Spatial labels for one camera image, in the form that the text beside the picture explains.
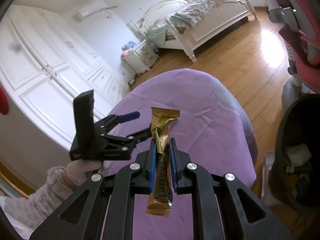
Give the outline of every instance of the blue gripper pad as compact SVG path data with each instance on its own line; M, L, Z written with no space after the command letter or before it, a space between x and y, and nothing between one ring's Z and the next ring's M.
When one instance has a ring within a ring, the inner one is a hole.
M153 187L155 185L155 176L156 176L156 144L153 145L151 164L150 164L150 178L149 178L150 193L153 192Z
M128 114L119 115L118 118L115 120L115 122L117 123L129 122L129 121L138 119L139 117L140 117L140 113L138 111L135 111Z
M175 159L175 156L174 156L174 151L173 151L171 140L169 141L169 158L170 158L170 169L171 169L172 186L173 186L174 192L177 192L177 189L178 189L178 172L177 172L176 159Z

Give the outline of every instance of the bedding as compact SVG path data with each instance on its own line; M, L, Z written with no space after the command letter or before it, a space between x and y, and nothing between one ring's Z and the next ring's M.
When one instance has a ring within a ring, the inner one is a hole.
M170 125L170 137L193 162L219 176L232 172L248 187L253 184L258 148L252 126L242 107L216 78L179 69L147 80L111 111L139 111L141 117L119 124L113 135L125 137L148 127L151 106L180 110L180 119ZM131 160L111 162L111 174L132 163L139 152L148 151L150 141L137 144ZM145 213L147 201L148 195L135 195L133 240L193 239L191 195L174 193L169 217Z
M173 39L166 20L170 20L179 34L183 34L186 28L196 26L202 15L209 13L213 7L218 7L225 1L227 0L199 0L190 3L176 13L158 19L146 35L154 43L164 45L166 41Z

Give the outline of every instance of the gloved hand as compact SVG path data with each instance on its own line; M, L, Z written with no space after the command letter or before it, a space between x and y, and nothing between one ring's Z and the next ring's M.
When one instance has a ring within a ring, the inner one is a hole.
M113 128L109 134L116 135L119 131L119 125ZM111 161L91 161L76 160L68 164L67 169L62 173L65 184L73 190L82 185L87 180L87 171L98 170L102 176L110 175Z
M80 186L87 180L87 171L99 170L101 166L100 161L76 160L68 164L66 171L70 180Z

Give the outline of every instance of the wooden floor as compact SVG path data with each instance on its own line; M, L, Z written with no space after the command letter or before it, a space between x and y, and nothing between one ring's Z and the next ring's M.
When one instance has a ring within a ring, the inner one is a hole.
M196 49L196 63L182 50L163 51L152 69L137 78L134 87L180 68L200 70L219 79L244 108L256 133L259 156L252 191L260 197L261 164L265 152L275 148L276 133L284 115L281 95L289 78L289 63L278 26L269 21L265 9L257 10L257 14L258 20L250 16L249 22L234 24ZM272 210L296 236L306 228L305 222L309 224L309 218L298 219L298 214L286 205Z

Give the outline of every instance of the white bed frame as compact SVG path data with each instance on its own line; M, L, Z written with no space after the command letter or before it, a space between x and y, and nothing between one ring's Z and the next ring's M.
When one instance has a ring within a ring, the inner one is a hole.
M189 2L185 0L164 0L147 11L142 17L142 24L139 25L133 21L131 22L147 39L146 33L156 20L177 12L188 3ZM179 34L176 28L167 19L165 21L169 30L176 39L166 41L165 45L157 45L160 48L166 49L183 49L189 58L193 62L196 62L196 57L193 53L196 48L251 13L257 18L256 11L250 3L250 0L225 0L222 5L213 7L208 14L202 15L201 20L196 26L186 29L184 34Z

